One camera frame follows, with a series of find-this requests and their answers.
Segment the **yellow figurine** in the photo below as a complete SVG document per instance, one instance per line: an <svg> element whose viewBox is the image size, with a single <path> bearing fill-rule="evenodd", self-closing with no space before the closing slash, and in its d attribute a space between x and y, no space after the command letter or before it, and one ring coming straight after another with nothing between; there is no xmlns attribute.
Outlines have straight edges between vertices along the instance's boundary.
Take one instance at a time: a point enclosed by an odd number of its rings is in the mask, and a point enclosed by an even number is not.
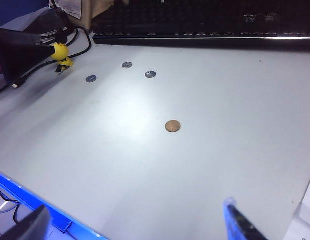
<svg viewBox="0 0 310 240"><path fill-rule="evenodd" d="M68 56L68 48L65 45L67 42L67 37L63 36L62 32L60 30L57 31L56 36L56 43L54 43L52 46L55 49L55 53L52 54L50 57L53 60L56 60L58 63L56 73L60 73L61 71L70 68L73 66L74 62L70 60Z"/></svg>

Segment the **penny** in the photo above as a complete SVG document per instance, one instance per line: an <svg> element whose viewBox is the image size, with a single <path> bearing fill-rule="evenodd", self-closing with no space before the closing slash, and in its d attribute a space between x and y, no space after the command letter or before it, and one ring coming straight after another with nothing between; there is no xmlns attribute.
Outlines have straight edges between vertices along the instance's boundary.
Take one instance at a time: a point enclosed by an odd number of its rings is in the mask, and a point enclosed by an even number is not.
<svg viewBox="0 0 310 240"><path fill-rule="evenodd" d="M166 123L165 128L170 133L175 133L180 129L180 123L176 120L171 120Z"/></svg>

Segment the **paper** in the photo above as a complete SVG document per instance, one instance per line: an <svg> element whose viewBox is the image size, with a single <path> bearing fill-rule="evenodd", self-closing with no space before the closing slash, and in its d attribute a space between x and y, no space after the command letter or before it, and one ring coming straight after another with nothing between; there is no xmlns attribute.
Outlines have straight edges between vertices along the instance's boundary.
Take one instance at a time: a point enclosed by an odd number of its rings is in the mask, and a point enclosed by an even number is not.
<svg viewBox="0 0 310 240"><path fill-rule="evenodd" d="M55 0L55 3L70 16L81 19L81 0Z"/></svg>
<svg viewBox="0 0 310 240"><path fill-rule="evenodd" d="M310 184L301 203L299 217L310 225Z"/></svg>
<svg viewBox="0 0 310 240"><path fill-rule="evenodd" d="M291 222L284 240L310 240L310 225L296 216Z"/></svg>

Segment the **keyboard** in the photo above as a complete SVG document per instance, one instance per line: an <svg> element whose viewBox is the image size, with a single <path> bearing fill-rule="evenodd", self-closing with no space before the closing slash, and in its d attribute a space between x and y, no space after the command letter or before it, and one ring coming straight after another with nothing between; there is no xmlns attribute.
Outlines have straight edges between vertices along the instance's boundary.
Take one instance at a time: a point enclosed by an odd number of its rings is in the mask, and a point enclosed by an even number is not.
<svg viewBox="0 0 310 240"><path fill-rule="evenodd" d="M94 23L96 44L310 47L310 0L115 0Z"/></svg>

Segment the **desk surface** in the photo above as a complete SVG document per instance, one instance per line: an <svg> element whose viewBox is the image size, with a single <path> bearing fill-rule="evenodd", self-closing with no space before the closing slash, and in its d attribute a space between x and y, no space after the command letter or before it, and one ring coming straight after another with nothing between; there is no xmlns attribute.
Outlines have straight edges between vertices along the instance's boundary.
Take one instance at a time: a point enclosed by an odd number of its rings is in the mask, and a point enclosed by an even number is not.
<svg viewBox="0 0 310 240"><path fill-rule="evenodd" d="M111 240L224 240L227 197L282 240L310 180L310 53L93 45L54 69L0 94L0 172Z"/></svg>

